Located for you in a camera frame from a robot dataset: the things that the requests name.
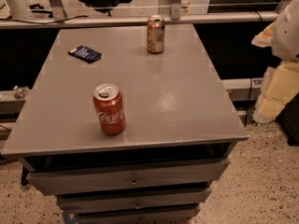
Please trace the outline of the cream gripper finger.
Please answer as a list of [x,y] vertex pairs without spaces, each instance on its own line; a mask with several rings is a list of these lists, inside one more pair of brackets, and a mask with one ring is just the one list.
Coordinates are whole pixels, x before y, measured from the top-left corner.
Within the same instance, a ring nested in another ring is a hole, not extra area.
[[260,33],[254,36],[251,41],[251,44],[260,48],[270,47],[275,24],[276,23],[273,21],[267,27],[265,27]]
[[263,76],[253,120],[257,123],[273,121],[299,93],[299,62],[282,61],[277,68],[268,67]]

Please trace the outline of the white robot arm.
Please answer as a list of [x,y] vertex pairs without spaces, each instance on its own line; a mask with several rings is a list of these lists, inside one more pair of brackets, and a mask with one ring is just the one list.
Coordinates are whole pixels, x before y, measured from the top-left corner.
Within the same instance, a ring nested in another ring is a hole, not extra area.
[[299,0],[291,0],[251,44],[270,47],[281,60],[277,68],[268,68],[264,73],[253,112],[255,122],[269,123],[299,93]]

